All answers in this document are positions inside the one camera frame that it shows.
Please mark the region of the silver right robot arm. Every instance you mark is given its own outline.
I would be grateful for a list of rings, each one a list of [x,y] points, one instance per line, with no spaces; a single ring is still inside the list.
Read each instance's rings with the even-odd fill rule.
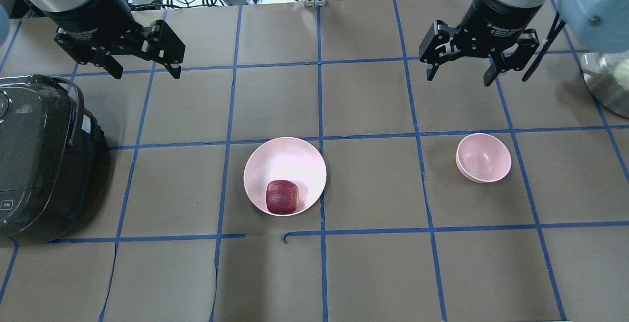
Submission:
[[[472,0],[456,27],[436,20],[419,46],[427,80],[460,58],[490,59],[490,86],[501,73],[526,69],[526,81],[564,26],[591,52],[628,50],[628,0]]]

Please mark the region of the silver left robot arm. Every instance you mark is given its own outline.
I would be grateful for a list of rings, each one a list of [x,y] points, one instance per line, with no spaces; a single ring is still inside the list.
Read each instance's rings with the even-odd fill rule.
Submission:
[[[1,39],[16,0],[1,0]],[[81,65],[93,64],[112,77],[123,75],[118,55],[132,55],[162,65],[178,79],[186,46],[164,20],[144,27],[126,0],[27,0],[58,27],[55,42]]]

